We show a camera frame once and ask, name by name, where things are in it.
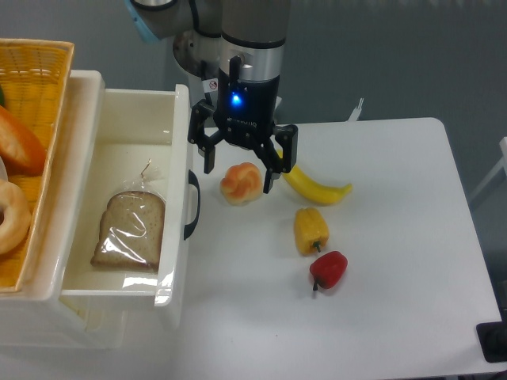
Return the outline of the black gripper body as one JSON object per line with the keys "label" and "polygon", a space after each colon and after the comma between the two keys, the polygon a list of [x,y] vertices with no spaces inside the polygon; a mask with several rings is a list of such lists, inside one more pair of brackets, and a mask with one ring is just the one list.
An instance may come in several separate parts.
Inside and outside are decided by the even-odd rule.
{"label": "black gripper body", "polygon": [[223,139],[247,150],[266,143],[273,134],[273,115],[280,78],[267,82],[230,82],[219,71],[219,88],[213,120]]}

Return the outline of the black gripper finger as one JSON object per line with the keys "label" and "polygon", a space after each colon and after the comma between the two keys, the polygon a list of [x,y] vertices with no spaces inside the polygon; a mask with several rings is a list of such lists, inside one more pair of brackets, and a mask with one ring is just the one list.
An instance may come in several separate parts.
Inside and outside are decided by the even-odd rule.
{"label": "black gripper finger", "polygon": [[223,140],[223,132],[219,129],[213,135],[205,133],[205,122],[214,115],[214,108],[202,99],[192,106],[189,121],[188,141],[197,145],[200,155],[204,158],[204,173],[209,174],[215,167],[215,147]]}
{"label": "black gripper finger", "polygon": [[272,123],[266,131],[257,132],[253,138],[253,151],[265,166],[263,192],[269,193],[274,180],[283,173],[290,173],[296,164],[298,127]]}

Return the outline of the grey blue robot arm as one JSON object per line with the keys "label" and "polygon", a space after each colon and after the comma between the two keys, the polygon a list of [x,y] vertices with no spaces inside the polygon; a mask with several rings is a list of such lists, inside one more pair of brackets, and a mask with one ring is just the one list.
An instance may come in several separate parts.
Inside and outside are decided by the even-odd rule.
{"label": "grey blue robot arm", "polygon": [[276,125],[289,1],[127,1],[141,38],[158,42],[189,34],[189,54],[197,77],[218,82],[216,102],[196,102],[188,141],[204,157],[204,171],[215,164],[221,141],[252,150],[266,168],[264,193],[289,173],[297,155],[298,128]]}

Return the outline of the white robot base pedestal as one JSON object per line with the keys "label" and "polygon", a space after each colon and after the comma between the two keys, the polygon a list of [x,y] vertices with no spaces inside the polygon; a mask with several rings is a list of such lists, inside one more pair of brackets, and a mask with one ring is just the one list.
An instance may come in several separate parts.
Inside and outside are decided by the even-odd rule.
{"label": "white robot base pedestal", "polygon": [[197,31],[180,33],[173,40],[173,56],[188,79],[190,104],[206,101],[212,111],[218,97],[219,53],[221,39]]}

